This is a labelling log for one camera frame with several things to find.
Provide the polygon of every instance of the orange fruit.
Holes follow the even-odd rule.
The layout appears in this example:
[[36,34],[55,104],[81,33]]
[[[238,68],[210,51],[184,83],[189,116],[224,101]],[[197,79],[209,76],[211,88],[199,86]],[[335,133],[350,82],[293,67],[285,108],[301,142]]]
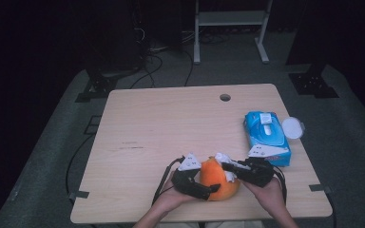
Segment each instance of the orange fruit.
[[205,186],[218,183],[221,185],[217,192],[210,194],[208,200],[211,201],[227,200],[233,197],[240,187],[239,180],[235,179],[234,182],[226,180],[223,168],[221,168],[221,165],[214,157],[210,157],[209,160],[202,162],[200,183]]

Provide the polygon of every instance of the blue package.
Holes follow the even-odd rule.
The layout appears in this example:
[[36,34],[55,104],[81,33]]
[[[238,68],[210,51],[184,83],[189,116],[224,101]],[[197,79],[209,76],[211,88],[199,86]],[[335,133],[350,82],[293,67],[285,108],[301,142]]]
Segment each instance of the blue package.
[[245,115],[244,127],[250,146],[266,145],[280,148],[280,153],[264,157],[275,166],[289,166],[292,151],[274,112],[250,111]]

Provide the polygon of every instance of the table top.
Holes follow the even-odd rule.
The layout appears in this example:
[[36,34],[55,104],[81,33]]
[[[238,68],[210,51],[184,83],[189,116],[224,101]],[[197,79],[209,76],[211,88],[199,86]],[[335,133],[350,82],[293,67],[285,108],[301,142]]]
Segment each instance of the table top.
[[[213,85],[112,91],[71,213],[74,223],[135,222],[150,208],[164,169],[189,152],[201,162],[221,152],[243,161],[250,149],[243,128],[249,111],[289,117],[274,85]],[[301,140],[289,141],[291,165],[282,168],[294,218],[332,214]],[[269,219],[241,186],[225,201],[192,201],[163,221]]]

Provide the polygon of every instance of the dark wall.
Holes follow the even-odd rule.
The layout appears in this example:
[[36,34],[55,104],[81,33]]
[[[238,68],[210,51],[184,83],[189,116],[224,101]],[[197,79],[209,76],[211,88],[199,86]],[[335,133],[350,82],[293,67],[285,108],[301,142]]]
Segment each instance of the dark wall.
[[308,0],[287,64],[325,62],[365,105],[365,1]]
[[142,61],[131,3],[0,1],[0,208],[73,77]]
[[0,208],[82,68],[66,1],[0,1]]

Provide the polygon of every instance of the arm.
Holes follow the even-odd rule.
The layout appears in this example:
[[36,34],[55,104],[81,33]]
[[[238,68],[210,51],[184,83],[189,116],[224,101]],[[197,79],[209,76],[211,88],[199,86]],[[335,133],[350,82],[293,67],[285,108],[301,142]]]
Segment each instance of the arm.
[[155,227],[169,212],[179,207],[184,202],[194,200],[195,198],[178,192],[173,187],[171,173],[167,182],[164,184],[163,191],[152,207],[144,214],[144,216],[135,224],[134,228]]
[[255,195],[262,208],[265,209],[281,227],[298,228],[284,204],[280,182],[277,178],[272,178],[272,180],[263,188],[245,181],[242,183]]

